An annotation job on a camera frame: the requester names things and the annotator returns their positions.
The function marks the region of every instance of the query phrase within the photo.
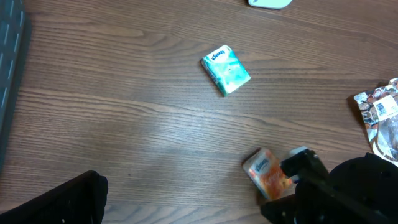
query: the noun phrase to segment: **black object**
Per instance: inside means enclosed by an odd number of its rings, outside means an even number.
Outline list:
[[[0,0],[0,169],[31,33],[22,0]]]
[[[280,166],[300,181],[295,194],[261,207],[272,223],[398,223],[398,168],[374,154],[346,161],[330,174],[309,149]]]
[[[2,224],[100,224],[108,180],[95,171],[84,174],[0,215]]]

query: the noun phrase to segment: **white object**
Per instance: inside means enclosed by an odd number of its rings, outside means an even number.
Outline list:
[[[291,2],[292,0],[249,0],[249,5],[268,9],[283,9]]]
[[[392,96],[385,96],[373,103],[376,108],[379,122],[398,115],[398,105]]]

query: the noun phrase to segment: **snack bag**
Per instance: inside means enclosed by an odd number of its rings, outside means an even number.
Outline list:
[[[398,166],[398,78],[354,96],[373,152]]]

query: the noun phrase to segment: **kleenex logo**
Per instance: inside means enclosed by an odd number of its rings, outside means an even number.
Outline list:
[[[267,165],[268,163],[269,163],[269,160],[268,160],[268,159],[263,159],[259,164],[256,165],[256,171],[257,171],[257,172],[260,172],[261,168],[262,168],[264,165]]]
[[[217,52],[217,54],[213,54],[213,56],[211,57],[212,60],[216,60],[216,58],[218,56],[220,56],[221,54],[225,54],[225,50],[220,50],[219,52]]]

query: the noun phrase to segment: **teal tissue pack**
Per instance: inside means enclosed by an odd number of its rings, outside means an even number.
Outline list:
[[[202,58],[201,64],[224,96],[250,80],[250,75],[227,45]]]

